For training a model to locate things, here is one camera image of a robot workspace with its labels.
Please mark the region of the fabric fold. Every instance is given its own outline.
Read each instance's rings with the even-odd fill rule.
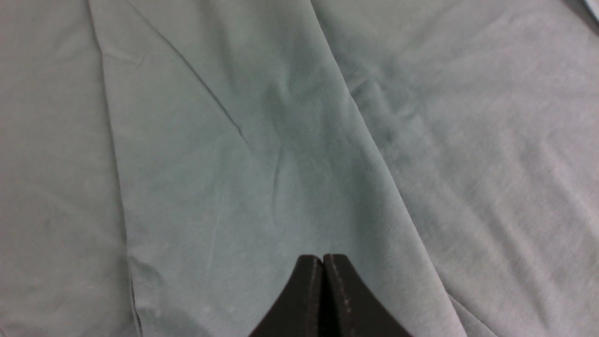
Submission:
[[[327,252],[465,335],[308,1],[91,4],[144,336],[245,335]]]

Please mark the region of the crease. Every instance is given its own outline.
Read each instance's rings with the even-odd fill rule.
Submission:
[[[0,325],[0,337],[8,337],[8,335],[4,332],[4,330],[2,329],[2,326]]]
[[[277,155],[277,164],[274,167],[274,177],[273,177],[273,196],[271,199],[271,211],[273,213],[273,221],[276,223],[275,217],[275,203],[277,197],[277,190],[279,188],[279,174],[281,172],[281,157],[283,156],[284,147],[281,145],[279,148],[279,154]]]
[[[191,63],[189,63],[189,61],[187,60],[187,58],[181,53],[181,51],[179,51],[179,49],[177,49],[175,47],[175,45],[172,44],[172,42],[170,42],[166,36],[164,36],[159,30],[158,28],[156,28],[148,18],[145,17],[144,14],[141,13],[141,11],[130,1],[130,0],[125,0],[125,2],[127,2],[127,4],[129,4],[129,6],[131,6],[131,8],[133,9],[133,11],[135,12],[135,14],[137,16],[139,16],[141,18],[141,20],[146,23],[148,25],[148,27],[154,32],[156,33],[156,35],[158,35],[158,37],[160,37],[160,39],[167,44],[168,47],[170,47],[175,54],[179,57],[179,59],[183,62],[183,64],[185,65],[185,67],[187,69],[189,69],[193,75],[195,76],[195,78],[202,84],[202,86],[204,87],[204,89],[208,92],[208,94],[210,95],[210,97],[214,100],[214,102],[219,106],[219,108],[221,109],[221,111],[223,111],[223,113],[225,114],[225,116],[229,119],[230,123],[233,124],[233,126],[237,129],[237,132],[239,133],[239,136],[243,139],[243,142],[245,142],[245,144],[247,145],[247,147],[249,149],[251,149],[252,147],[250,146],[249,142],[247,141],[246,137],[243,135],[243,132],[241,131],[241,127],[239,124],[236,123],[235,120],[233,120],[233,117],[231,116],[231,114],[229,113],[229,111],[225,108],[225,106],[222,104],[222,102],[220,101],[220,99],[218,99],[218,97],[216,96],[216,94],[212,91],[212,89],[210,89],[210,87],[208,86],[208,84],[206,84],[206,82],[204,81],[204,79],[199,75],[199,73],[195,70],[195,68],[191,65]]]
[[[210,251],[208,252],[208,259],[206,260],[206,274],[207,278],[210,275],[210,271],[212,270],[212,262],[214,260],[214,249],[216,248],[216,234],[219,229],[220,224],[220,189],[216,189],[216,220],[214,221],[214,226],[212,227],[212,238],[210,240]]]
[[[397,192],[397,196],[399,198],[399,204],[403,205],[403,208],[405,210],[405,212],[402,212],[402,213],[404,213],[404,214],[407,215],[407,217],[409,219],[409,224],[408,225],[411,225],[411,227],[413,229],[413,232],[414,232],[415,236],[417,237],[417,239],[418,239],[418,241],[420,243],[420,245],[417,245],[417,246],[420,246],[420,248],[423,250],[423,253],[425,255],[425,257],[423,259],[428,262],[429,267],[431,268],[431,273],[433,273],[437,277],[438,285],[443,289],[443,292],[449,295],[449,293],[447,293],[447,290],[445,289],[445,284],[444,284],[443,280],[441,280],[441,276],[439,275],[439,272],[437,271],[437,268],[434,266],[434,264],[432,262],[432,259],[431,259],[430,255],[428,253],[428,250],[426,249],[426,246],[424,245],[424,242],[422,241],[420,233],[418,232],[418,229],[414,225],[414,219],[413,219],[412,215],[410,214],[410,212],[409,212],[409,210],[408,210],[408,208],[406,206],[406,203],[404,202],[404,198],[401,195],[401,191],[400,191],[399,187],[397,186],[397,183],[395,182],[395,179],[393,178],[393,175],[391,174],[391,170],[390,170],[389,166],[387,165],[387,162],[385,161],[385,159],[383,157],[383,154],[380,152],[379,147],[376,145],[376,142],[374,141],[372,133],[370,132],[370,130],[366,126],[365,121],[364,121],[364,117],[363,117],[362,113],[359,111],[359,107],[358,107],[357,103],[355,102],[354,97],[350,94],[349,88],[347,87],[348,84],[346,82],[346,79],[343,76],[343,72],[341,71],[341,68],[340,68],[339,63],[337,61],[337,58],[335,57],[335,54],[332,51],[331,44],[330,44],[330,42],[328,41],[328,39],[326,37],[326,33],[325,33],[325,31],[324,31],[324,29],[322,27],[321,19],[320,19],[319,15],[316,12],[316,8],[314,6],[314,1],[315,0],[308,0],[308,1],[310,3],[311,9],[312,9],[312,11],[314,13],[314,17],[316,18],[316,21],[317,21],[317,23],[319,25],[320,32],[322,33],[322,37],[325,40],[326,45],[328,47],[328,50],[329,50],[329,52],[331,54],[331,57],[333,57],[333,60],[335,60],[335,64],[337,66],[337,70],[340,73],[341,78],[343,79],[343,83],[345,84],[345,88],[346,88],[346,91],[348,93],[349,99],[351,100],[351,102],[355,106],[356,111],[358,112],[358,115],[360,117],[360,120],[362,121],[362,126],[364,128],[366,128],[366,131],[368,132],[368,135],[370,136],[370,140],[372,141],[372,144],[374,144],[374,147],[377,149],[377,151],[379,153],[380,159],[382,161],[382,166],[384,166],[383,170],[389,175],[391,181],[393,182],[393,185],[395,187],[394,190],[395,190],[395,192]],[[329,164],[328,165],[329,169],[331,169],[330,160],[329,160],[328,164]],[[465,329],[464,329],[464,325],[459,320],[459,317],[458,317],[458,314],[457,314],[455,308],[453,307],[453,305],[452,305],[452,303],[451,303],[450,300],[448,302],[449,303],[447,303],[448,304],[447,309],[448,310],[452,310],[452,312],[454,314],[454,318],[457,320],[457,323],[459,323],[459,326],[461,327],[461,331],[463,331],[464,335],[466,335],[466,332],[465,332]]]
[[[447,291],[447,296],[449,296],[449,299],[453,300],[453,302],[457,303],[462,309],[466,310],[467,313],[469,313],[472,317],[474,317],[474,319],[476,319],[480,324],[482,324],[494,336],[499,337],[493,330],[491,330],[491,328],[488,325],[485,324],[485,322],[481,321],[476,315],[474,315],[470,310],[468,310],[460,301],[456,300],[455,297],[453,297],[448,291]]]

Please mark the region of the cloth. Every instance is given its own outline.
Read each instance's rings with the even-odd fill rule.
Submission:
[[[599,335],[582,0],[0,6],[0,336],[245,336],[329,252],[415,336]]]
[[[0,336],[134,336],[84,1],[0,1]]]
[[[415,336],[597,335],[599,40],[563,3],[92,1],[144,336],[347,254]]]

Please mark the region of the wrinkle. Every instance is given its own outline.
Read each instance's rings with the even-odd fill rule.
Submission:
[[[239,136],[243,139],[243,142],[245,142],[245,144],[247,145],[247,147],[251,150],[252,147],[250,146],[250,144],[247,141],[246,137],[243,135],[243,132],[242,132],[241,127],[239,126],[239,124],[237,124],[236,121],[233,120],[233,117],[228,112],[228,110],[225,108],[225,106],[222,104],[222,102],[220,101],[220,99],[218,99],[218,97],[216,96],[216,94],[210,89],[210,87],[208,87],[208,84],[206,84],[206,82],[204,81],[204,79],[199,75],[199,73],[195,70],[195,68],[189,63],[189,61],[187,60],[187,58],[185,58],[185,56],[179,51],[179,49],[177,49],[164,35],[162,35],[162,33],[160,31],[158,31],[158,29],[139,11],[139,9],[130,0],[125,0],[125,1],[129,4],[129,6],[131,6],[131,8],[133,9],[133,11],[141,18],[141,20],[144,23],[146,23],[148,25],[148,27],[154,33],[156,33],[156,35],[158,35],[160,37],[160,39],[164,43],[167,44],[168,47],[170,47],[175,52],[175,54],[183,62],[183,64],[185,65],[185,67],[193,73],[193,75],[195,76],[195,78],[202,84],[202,86],[208,92],[208,94],[212,97],[212,99],[214,100],[214,102],[219,106],[219,108],[221,109],[221,111],[223,111],[223,113],[225,114],[225,116],[229,119],[229,121],[231,122],[231,124],[233,124],[233,126],[236,127],[237,132],[239,133]]]

